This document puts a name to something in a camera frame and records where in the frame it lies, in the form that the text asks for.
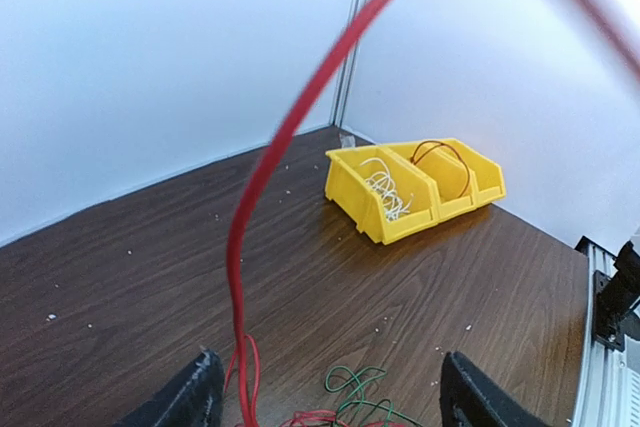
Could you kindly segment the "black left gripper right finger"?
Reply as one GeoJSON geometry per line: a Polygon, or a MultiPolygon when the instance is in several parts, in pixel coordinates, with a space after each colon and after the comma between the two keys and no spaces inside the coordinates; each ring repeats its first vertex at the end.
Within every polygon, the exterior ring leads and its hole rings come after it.
{"type": "Polygon", "coordinates": [[[545,427],[461,352],[447,352],[441,367],[440,413],[445,427],[545,427]]]}

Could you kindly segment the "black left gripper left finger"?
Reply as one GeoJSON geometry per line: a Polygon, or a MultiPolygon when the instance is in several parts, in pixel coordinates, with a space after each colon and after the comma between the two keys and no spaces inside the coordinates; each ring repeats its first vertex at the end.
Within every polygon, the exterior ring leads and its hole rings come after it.
{"type": "Polygon", "coordinates": [[[205,349],[138,408],[114,423],[121,427],[220,426],[225,373],[205,349]]]}

